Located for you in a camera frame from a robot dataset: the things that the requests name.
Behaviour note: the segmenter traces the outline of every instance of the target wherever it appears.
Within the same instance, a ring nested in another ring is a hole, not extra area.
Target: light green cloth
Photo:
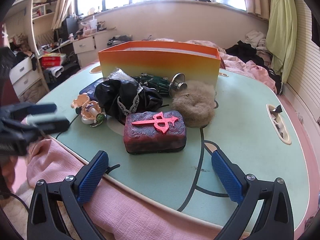
[[[297,10],[294,0],[271,0],[267,49],[273,54],[271,68],[286,83],[296,51]]]

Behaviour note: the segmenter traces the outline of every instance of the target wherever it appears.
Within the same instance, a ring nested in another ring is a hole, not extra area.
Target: table
[[[123,125],[110,117],[106,124],[91,128],[83,124],[70,107],[80,90],[102,77],[102,73],[89,73],[97,65],[77,73],[40,100],[39,103],[54,102],[58,108],[57,114],[72,122],[69,131],[53,135],[54,138],[87,161],[99,150],[105,150],[109,155],[110,166],[121,165],[107,179],[173,215],[221,228],[233,213],[236,203],[213,194],[226,193],[212,169],[207,150],[218,145],[245,174],[252,173],[261,180],[274,181],[277,177],[285,180],[294,227],[298,227],[304,219],[309,200],[306,162],[299,139],[285,111],[281,115],[291,144],[285,144],[277,135],[266,105],[277,106],[280,102],[267,86],[254,79],[220,70],[227,77],[218,77],[216,100],[219,107],[216,116],[206,128],[187,129],[187,145],[183,151],[129,155],[123,144]],[[47,117],[28,117],[27,122]],[[199,167],[196,189],[186,203]],[[252,230],[261,205],[262,201],[259,201],[247,231]]]

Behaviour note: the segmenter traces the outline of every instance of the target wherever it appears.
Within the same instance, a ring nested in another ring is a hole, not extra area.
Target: silver screw
[[[248,174],[247,179],[252,181],[252,180],[255,180],[256,177],[253,174]]]
[[[43,183],[44,183],[44,180],[41,179],[41,180],[38,180],[37,185],[38,185],[38,186],[41,186]]]
[[[73,176],[73,175],[68,175],[68,176],[66,176],[66,181],[72,181],[73,179],[75,178],[75,176]]]
[[[282,178],[277,178],[277,182],[280,184],[284,184],[284,180]]]

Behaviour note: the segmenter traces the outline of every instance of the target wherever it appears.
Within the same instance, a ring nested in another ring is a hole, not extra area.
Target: pink floor
[[[308,209],[305,214],[305,219],[301,222],[301,224],[298,226],[298,228],[295,230],[295,239],[297,239],[304,231],[304,221],[312,216],[316,210],[318,205],[318,193],[320,189],[319,185],[319,172],[318,172],[318,166],[315,158],[315,154],[312,149],[312,145],[310,143],[310,140],[308,138],[308,135],[303,127],[303,125],[300,123],[297,114],[295,113],[293,107],[291,106],[290,102],[284,97],[284,96],[278,96],[282,106],[286,110],[288,116],[291,119],[291,122],[297,132],[297,135],[299,137],[303,153],[305,155],[307,168],[308,168],[308,174],[309,174],[309,185],[310,185],[310,199],[308,204]],[[25,160],[23,157],[19,157],[17,165],[15,167],[15,182],[13,184],[13,190],[14,192],[19,188],[19,186],[26,181],[26,171],[27,167],[25,164]]]

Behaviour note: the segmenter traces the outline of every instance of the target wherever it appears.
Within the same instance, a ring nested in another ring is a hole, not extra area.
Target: brown fur ball
[[[215,90],[200,81],[188,81],[188,88],[173,97],[172,109],[177,110],[188,127],[208,125],[214,116]]]

